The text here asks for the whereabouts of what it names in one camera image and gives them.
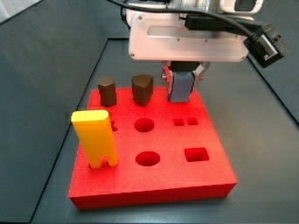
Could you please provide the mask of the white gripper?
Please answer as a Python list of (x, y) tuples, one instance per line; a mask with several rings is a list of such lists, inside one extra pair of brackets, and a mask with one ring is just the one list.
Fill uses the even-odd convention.
[[(151, 9), (199, 9), (230, 16), (250, 19), (258, 13), (265, 0), (171, 0), (164, 4), (146, 4)], [(209, 61), (202, 62), (193, 71), (194, 86), (202, 81), (211, 66), (210, 62), (239, 62), (249, 50), (243, 45), (246, 36), (230, 31), (215, 31), (205, 18), (199, 31), (184, 26), (184, 13), (152, 13), (138, 10), (126, 12), (130, 26), (128, 54), (136, 60), (160, 61)], [(174, 88), (174, 73), (163, 65), (163, 78), (167, 94)]]

